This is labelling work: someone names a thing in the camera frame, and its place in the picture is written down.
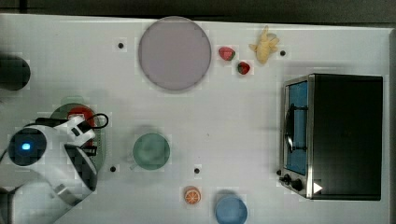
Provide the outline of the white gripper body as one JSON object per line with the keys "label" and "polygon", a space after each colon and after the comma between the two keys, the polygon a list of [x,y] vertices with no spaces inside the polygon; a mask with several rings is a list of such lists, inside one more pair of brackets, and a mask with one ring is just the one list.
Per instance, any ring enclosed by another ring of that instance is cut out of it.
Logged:
{"label": "white gripper body", "polygon": [[92,126],[81,117],[73,117],[55,129],[61,135],[63,143],[75,147],[82,147],[95,137]]}

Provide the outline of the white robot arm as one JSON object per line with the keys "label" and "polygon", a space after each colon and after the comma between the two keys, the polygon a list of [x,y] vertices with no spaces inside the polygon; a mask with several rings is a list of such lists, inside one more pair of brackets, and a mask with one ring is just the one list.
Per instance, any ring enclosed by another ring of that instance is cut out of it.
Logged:
{"label": "white robot arm", "polygon": [[92,194],[97,170],[82,147],[95,137],[82,117],[38,118],[14,133],[7,147],[13,165],[39,175],[9,192],[6,224],[54,224]]}

